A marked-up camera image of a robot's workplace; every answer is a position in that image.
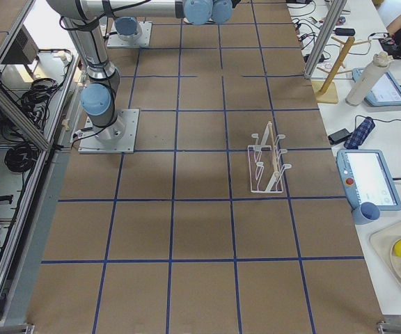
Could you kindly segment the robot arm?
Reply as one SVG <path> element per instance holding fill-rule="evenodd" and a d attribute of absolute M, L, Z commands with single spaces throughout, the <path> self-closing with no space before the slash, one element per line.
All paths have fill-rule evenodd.
<path fill-rule="evenodd" d="M 114 25 L 121 40 L 136 40 L 142 35 L 141 27 L 135 17 L 119 17 L 115 20 Z"/>
<path fill-rule="evenodd" d="M 186 19 L 190 24 L 227 22 L 236 1 L 49 1 L 84 59 L 90 83 L 80 97 L 81 105 L 100 142 L 117 141 L 126 128 L 115 99 L 120 74 L 110 61 L 102 36 L 100 20 L 113 19 L 121 37 L 139 34 L 137 17 L 170 17 Z"/>

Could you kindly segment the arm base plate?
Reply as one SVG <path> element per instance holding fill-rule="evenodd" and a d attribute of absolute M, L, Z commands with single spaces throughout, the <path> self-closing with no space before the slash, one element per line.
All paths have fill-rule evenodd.
<path fill-rule="evenodd" d="M 140 49 L 149 48 L 152 22 L 134 22 L 132 29 L 126 32 L 132 34 L 121 34 L 113 23 L 107 40 L 107 47 L 110 49 Z"/>
<path fill-rule="evenodd" d="M 87 117 L 85 126 L 91 129 L 83 134 L 83 138 L 79 141 L 78 152 L 81 154 L 133 153 L 139 111 L 139 109 L 117 109 L 116 121 L 100 133 L 100 128 L 93 129 L 92 121 Z"/>

